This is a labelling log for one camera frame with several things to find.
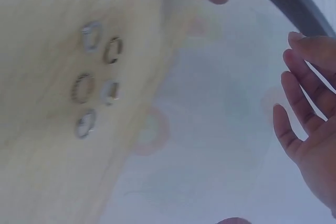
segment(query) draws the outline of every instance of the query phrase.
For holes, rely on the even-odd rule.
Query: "wooden board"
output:
[[[0,223],[97,223],[141,126],[147,105],[183,39],[192,11],[184,0],[0,0]],[[96,53],[80,30],[99,20]],[[102,62],[113,36],[115,65]],[[89,102],[75,104],[76,77],[90,72]],[[105,106],[103,82],[121,85]],[[85,109],[97,111],[86,140],[75,137]]]

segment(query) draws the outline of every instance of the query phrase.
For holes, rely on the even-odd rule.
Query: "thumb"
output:
[[[320,68],[336,71],[336,39],[327,36],[305,37],[290,32],[288,42],[294,53]]]

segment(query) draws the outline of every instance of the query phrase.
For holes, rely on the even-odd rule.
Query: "silver ring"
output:
[[[100,91],[101,101],[107,105],[111,106],[113,103],[119,99],[120,95],[120,84],[113,80],[107,80]]]
[[[95,43],[93,45],[90,44],[90,36],[92,35],[93,30],[96,29],[98,34],[95,39]],[[96,52],[98,49],[98,44],[101,40],[103,28],[99,21],[92,21],[83,27],[82,31],[82,39],[84,44],[84,49],[86,52]]]
[[[86,123],[85,118],[89,117],[89,122]],[[79,139],[84,139],[86,138],[90,132],[93,131],[93,129],[95,128],[95,124],[96,124],[96,119],[97,119],[97,114],[96,111],[94,109],[88,109],[88,111],[80,118],[77,120],[76,123],[76,136]],[[80,129],[82,127],[87,127],[87,129],[84,131],[84,133],[80,132]]]
[[[106,64],[114,64],[118,61],[118,58],[113,57],[112,59],[109,59],[109,54],[110,54],[110,50],[111,47],[117,43],[117,55],[122,53],[123,50],[123,43],[121,38],[119,37],[115,37],[110,39],[110,41],[108,42],[106,48],[105,48],[105,52],[104,52],[104,56],[103,56],[103,60]]]
[[[88,86],[86,88],[86,94],[85,94],[85,96],[83,98],[81,98],[81,97],[79,97],[78,89],[79,89],[81,83],[83,83],[84,80],[88,80]],[[89,100],[90,96],[93,93],[94,88],[95,88],[95,85],[94,85],[94,78],[93,78],[93,76],[91,74],[89,74],[89,73],[83,73],[80,76],[78,76],[76,82],[72,86],[72,89],[71,89],[71,99],[75,103],[84,104],[84,103],[86,103]]]

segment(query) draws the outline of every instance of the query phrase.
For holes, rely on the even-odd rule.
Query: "gray curved edge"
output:
[[[336,33],[312,0],[271,0],[306,36],[331,36]]]

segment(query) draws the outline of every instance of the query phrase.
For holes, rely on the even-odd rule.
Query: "fingernail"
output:
[[[288,40],[291,40],[291,41],[299,41],[299,40],[302,40],[303,38],[305,38],[305,35],[301,33],[297,33],[295,31],[291,31],[288,34]]]

